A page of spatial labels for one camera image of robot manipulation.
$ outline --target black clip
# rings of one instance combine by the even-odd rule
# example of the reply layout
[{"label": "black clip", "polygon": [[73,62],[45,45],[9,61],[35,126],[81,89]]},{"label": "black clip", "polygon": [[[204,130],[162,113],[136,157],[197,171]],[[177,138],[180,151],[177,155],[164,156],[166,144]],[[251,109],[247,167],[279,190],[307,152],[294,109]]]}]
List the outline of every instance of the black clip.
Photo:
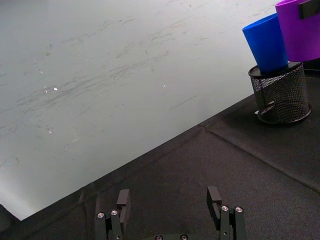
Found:
[{"label": "black clip", "polygon": [[308,0],[298,5],[300,19],[306,19],[320,13],[320,0]]}]

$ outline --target black wire mesh cup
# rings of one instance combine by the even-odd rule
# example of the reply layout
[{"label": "black wire mesh cup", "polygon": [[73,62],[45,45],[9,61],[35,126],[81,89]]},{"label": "black wire mesh cup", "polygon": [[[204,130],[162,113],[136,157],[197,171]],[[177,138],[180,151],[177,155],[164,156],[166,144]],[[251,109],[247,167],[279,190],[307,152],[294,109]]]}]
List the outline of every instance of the black wire mesh cup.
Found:
[{"label": "black wire mesh cup", "polygon": [[261,73],[258,66],[249,76],[258,106],[258,119],[267,124],[292,124],[312,111],[302,62],[290,62],[281,71]]}]

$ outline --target metal screw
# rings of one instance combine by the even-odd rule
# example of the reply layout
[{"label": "metal screw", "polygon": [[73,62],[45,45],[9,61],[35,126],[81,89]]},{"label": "metal screw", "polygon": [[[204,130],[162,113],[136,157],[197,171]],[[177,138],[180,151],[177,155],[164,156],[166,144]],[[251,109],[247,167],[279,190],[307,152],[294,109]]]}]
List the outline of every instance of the metal screw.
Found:
[{"label": "metal screw", "polygon": [[183,234],[183,235],[180,236],[180,239],[181,240],[188,240],[188,236]]},{"label": "metal screw", "polygon": [[228,208],[227,206],[222,206],[221,209],[222,209],[223,211],[228,211],[228,210],[229,210],[229,208]]},{"label": "metal screw", "polygon": [[105,214],[104,214],[103,212],[99,212],[99,213],[97,214],[97,217],[98,217],[99,219],[102,219],[104,216],[105,216]]},{"label": "metal screw", "polygon": [[117,210],[113,210],[112,212],[111,212],[111,215],[113,215],[113,216],[115,216],[115,215],[117,215],[118,214],[118,211]]},{"label": "metal screw", "polygon": [[235,210],[236,210],[238,213],[242,213],[242,211],[243,211],[241,207],[236,207]]}]

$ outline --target white tabletop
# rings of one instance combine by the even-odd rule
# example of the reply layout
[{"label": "white tabletop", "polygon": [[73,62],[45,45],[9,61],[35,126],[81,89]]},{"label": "white tabletop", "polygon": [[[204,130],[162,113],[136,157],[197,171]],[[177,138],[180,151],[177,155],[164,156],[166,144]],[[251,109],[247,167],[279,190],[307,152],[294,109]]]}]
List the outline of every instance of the white tabletop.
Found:
[{"label": "white tabletop", "polygon": [[0,203],[24,219],[252,94],[275,0],[0,2]]}]

